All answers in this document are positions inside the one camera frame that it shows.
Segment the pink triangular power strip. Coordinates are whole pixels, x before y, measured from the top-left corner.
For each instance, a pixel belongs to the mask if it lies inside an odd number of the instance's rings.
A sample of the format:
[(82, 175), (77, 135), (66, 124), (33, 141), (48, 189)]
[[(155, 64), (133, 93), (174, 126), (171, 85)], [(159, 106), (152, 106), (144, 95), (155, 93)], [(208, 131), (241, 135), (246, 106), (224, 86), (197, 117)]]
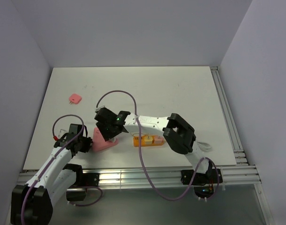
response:
[(111, 148), (117, 145), (118, 143), (119, 143), (119, 140), (117, 138), (113, 138), (109, 141), (105, 141), (99, 129), (97, 127), (94, 128), (93, 143), (92, 143), (93, 152), (100, 152), (100, 151), (106, 150), (108, 148)]

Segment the yellow plug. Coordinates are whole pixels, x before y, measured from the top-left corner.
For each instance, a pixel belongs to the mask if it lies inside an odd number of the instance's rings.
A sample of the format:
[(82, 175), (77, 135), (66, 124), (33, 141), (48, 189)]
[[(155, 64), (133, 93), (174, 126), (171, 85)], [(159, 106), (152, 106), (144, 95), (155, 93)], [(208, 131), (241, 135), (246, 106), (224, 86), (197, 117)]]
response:
[(145, 145), (152, 145), (153, 137), (152, 136), (144, 136), (144, 144)]

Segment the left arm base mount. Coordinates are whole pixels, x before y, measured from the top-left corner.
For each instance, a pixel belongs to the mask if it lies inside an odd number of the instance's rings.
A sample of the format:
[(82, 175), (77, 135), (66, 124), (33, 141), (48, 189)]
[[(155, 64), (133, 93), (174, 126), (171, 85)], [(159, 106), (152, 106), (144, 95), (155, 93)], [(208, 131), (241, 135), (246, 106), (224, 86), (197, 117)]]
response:
[(99, 173), (83, 173), (80, 180), (66, 191), (66, 199), (70, 202), (80, 202), (85, 199), (88, 187), (98, 187)]

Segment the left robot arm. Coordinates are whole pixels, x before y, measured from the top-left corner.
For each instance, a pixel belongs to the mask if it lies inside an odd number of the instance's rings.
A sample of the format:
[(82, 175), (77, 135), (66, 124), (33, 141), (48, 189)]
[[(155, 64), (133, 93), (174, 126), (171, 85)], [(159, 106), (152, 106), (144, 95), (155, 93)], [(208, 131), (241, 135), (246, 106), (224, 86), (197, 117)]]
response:
[(10, 223), (13, 225), (47, 225), (57, 201), (71, 186), (84, 183), (81, 165), (70, 163), (78, 153), (86, 153), (92, 145), (87, 127), (71, 124), (69, 131), (56, 138), (53, 150), (37, 173), (24, 185), (12, 191)]

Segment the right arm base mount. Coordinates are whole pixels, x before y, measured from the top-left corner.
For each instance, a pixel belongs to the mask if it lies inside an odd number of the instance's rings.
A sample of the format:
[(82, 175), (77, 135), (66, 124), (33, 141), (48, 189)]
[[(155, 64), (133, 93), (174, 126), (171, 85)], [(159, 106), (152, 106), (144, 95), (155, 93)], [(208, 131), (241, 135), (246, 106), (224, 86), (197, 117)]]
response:
[(212, 163), (209, 163), (209, 169), (206, 173), (197, 172), (192, 186), (194, 193), (199, 199), (208, 200), (215, 193), (214, 185), (223, 183), (222, 173), (220, 169), (215, 169)]

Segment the orange power strip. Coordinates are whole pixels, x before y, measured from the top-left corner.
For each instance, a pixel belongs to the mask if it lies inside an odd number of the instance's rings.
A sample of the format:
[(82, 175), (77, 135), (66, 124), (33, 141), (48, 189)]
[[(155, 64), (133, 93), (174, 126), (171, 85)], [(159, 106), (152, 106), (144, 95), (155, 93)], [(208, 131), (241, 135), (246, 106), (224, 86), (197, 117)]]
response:
[[(154, 140), (153, 140), (152, 145), (145, 145), (145, 144), (144, 144), (144, 136), (147, 136), (147, 135), (143, 135), (143, 136), (141, 137), (141, 147), (162, 146), (162, 145), (164, 145), (164, 143), (165, 143), (165, 140), (164, 140), (162, 144), (155, 144), (155, 143), (154, 143)], [(134, 147), (139, 147), (139, 137), (138, 137), (138, 136), (134, 136), (134, 137), (133, 137), (133, 146), (134, 146)]]

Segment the pink plug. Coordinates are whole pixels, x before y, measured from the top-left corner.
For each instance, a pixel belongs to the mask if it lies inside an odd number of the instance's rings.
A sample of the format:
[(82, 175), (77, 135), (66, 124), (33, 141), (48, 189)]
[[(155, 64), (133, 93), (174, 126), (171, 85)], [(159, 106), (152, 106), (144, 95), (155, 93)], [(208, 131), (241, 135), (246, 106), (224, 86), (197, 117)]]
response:
[(154, 143), (155, 144), (162, 144), (164, 139), (161, 136), (154, 136)]

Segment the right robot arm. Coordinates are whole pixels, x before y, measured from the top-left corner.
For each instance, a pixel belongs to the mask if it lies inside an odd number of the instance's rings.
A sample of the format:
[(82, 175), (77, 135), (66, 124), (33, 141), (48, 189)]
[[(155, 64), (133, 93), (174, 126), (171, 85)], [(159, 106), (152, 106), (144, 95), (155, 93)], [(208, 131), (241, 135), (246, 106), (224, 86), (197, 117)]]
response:
[(207, 160), (200, 150), (194, 128), (176, 113), (168, 117), (150, 117), (128, 111), (115, 114), (106, 107), (101, 107), (96, 110), (95, 120), (105, 141), (120, 133), (161, 136), (174, 152), (187, 158), (196, 171), (198, 181), (205, 183), (212, 177), (213, 163)]

